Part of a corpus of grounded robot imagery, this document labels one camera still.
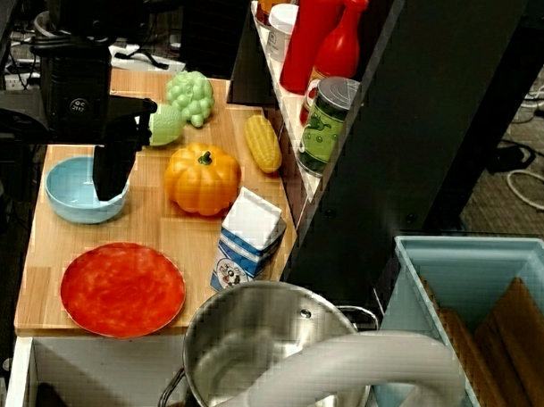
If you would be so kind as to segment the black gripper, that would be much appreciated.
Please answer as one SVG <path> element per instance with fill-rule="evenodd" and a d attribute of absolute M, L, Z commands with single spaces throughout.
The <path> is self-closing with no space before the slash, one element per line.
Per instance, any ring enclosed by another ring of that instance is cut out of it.
<path fill-rule="evenodd" d="M 120 162 L 114 146 L 97 145 L 94 149 L 92 179 L 99 201 L 110 201 L 125 188 L 137 148 L 150 145 L 150 118 L 156 110 L 157 103 L 150 98 L 110 96 L 105 142 L 128 139 L 136 145 L 121 146 Z"/>

